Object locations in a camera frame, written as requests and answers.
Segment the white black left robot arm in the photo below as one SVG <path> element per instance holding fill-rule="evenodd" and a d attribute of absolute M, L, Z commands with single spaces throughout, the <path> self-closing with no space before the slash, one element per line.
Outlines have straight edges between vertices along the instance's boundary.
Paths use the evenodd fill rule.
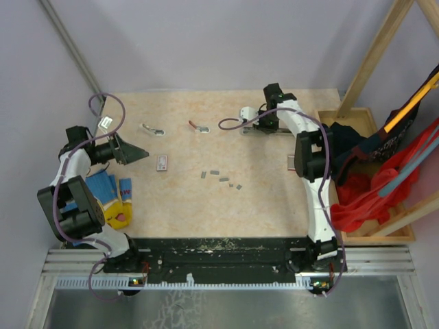
<path fill-rule="evenodd" d="M 88 170 L 96 164 L 116 160 L 128 165 L 147 158 L 149 153 L 125 142 L 117 133 L 97 144 L 89 129 L 66 129 L 68 143 L 61 149 L 60 166 L 52 183 L 37 192 L 37 198 L 56 238 L 62 242 L 90 245 L 108 258 L 118 258 L 126 271 L 138 270 L 142 254 L 133 240 L 106 223 L 103 207 L 86 185 Z"/>

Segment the pink white mini stapler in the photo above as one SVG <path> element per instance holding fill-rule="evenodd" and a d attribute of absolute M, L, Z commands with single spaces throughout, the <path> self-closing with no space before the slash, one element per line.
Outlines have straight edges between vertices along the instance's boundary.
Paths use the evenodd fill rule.
<path fill-rule="evenodd" d="M 189 120 L 188 124 L 196 131 L 202 134 L 208 134 L 211 130 L 209 127 L 201 126 L 195 124 L 193 121 Z"/>

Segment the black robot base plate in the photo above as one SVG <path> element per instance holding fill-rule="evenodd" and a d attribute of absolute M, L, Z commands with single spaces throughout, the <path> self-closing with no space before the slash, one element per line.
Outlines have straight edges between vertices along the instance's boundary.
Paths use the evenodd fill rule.
<path fill-rule="evenodd" d="M 104 273 L 140 273 L 151 284 L 183 283 L 191 275 L 197 284 L 294 283 L 304 272 L 326 277 L 342 269 L 342 252 L 316 262 L 309 238 L 190 238 L 132 239 L 133 258 L 111 258 Z"/>

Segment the black grey large stapler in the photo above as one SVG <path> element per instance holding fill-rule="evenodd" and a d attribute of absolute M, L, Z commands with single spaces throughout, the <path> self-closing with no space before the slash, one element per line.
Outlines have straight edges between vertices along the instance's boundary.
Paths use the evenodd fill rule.
<path fill-rule="evenodd" d="M 252 134 L 267 134 L 267 135 L 292 135 L 292 132 L 287 128 L 279 128 L 277 130 L 261 128 L 261 127 L 243 127 L 241 134 L 250 136 Z"/>

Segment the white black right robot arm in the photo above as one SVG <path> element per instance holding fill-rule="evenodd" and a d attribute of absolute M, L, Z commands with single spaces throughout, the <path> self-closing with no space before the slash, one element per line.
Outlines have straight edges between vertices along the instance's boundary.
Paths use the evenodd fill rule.
<path fill-rule="evenodd" d="M 332 134 L 319 120 L 305 114 L 296 96 L 284 93 L 279 84 L 267 85 L 263 94 L 266 110 L 258 111 L 259 126 L 274 129 L 282 121 L 296 139 L 294 168 L 305 186 L 309 213 L 306 261 L 312 270 L 322 271 L 337 256 L 337 238 L 329 211 Z"/>

